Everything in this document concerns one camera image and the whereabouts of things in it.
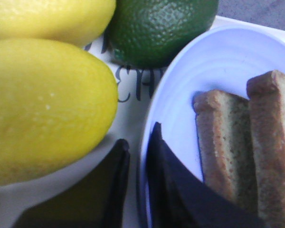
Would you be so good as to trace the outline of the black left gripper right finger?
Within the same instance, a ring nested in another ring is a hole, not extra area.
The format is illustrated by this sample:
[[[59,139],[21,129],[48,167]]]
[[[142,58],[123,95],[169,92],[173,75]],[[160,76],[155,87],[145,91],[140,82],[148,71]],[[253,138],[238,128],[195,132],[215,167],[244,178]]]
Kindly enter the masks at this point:
[[[265,222],[222,198],[197,179],[154,125],[147,150],[154,228],[264,228]]]

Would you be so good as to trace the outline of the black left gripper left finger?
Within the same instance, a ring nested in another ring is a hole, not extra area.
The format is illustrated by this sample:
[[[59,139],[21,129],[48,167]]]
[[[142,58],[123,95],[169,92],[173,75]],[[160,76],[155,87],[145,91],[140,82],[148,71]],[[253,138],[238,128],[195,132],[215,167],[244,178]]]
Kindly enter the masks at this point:
[[[15,228],[120,228],[130,166],[125,139],[81,181],[25,210]]]

